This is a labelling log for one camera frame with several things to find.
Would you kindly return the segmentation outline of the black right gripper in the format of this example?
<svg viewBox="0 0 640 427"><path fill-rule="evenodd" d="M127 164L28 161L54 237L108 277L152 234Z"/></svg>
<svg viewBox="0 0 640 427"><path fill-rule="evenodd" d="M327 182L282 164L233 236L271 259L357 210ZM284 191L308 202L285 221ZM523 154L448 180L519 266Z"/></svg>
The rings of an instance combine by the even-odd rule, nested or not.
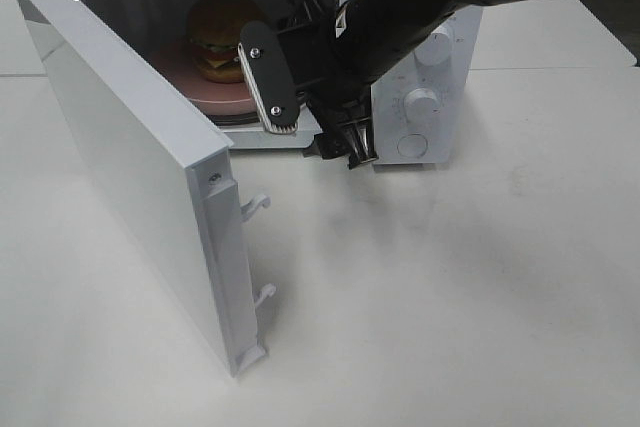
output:
<svg viewBox="0 0 640 427"><path fill-rule="evenodd" d="M277 38L291 71L296 97L324 131L314 136L310 155L339 158L348 168L378 159L375 150L370 88L356 78L336 51L337 0L289 0ZM341 138L326 132L341 132Z"/></svg>

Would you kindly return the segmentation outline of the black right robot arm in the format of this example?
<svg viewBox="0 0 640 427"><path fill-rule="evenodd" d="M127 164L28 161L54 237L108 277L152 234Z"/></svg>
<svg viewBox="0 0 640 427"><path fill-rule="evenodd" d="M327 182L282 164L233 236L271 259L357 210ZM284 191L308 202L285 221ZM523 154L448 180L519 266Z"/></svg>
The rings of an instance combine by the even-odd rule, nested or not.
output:
<svg viewBox="0 0 640 427"><path fill-rule="evenodd" d="M290 133L306 106L310 152L351 166L447 160L484 7L528 0L291 0L278 40L290 80L263 108Z"/></svg>

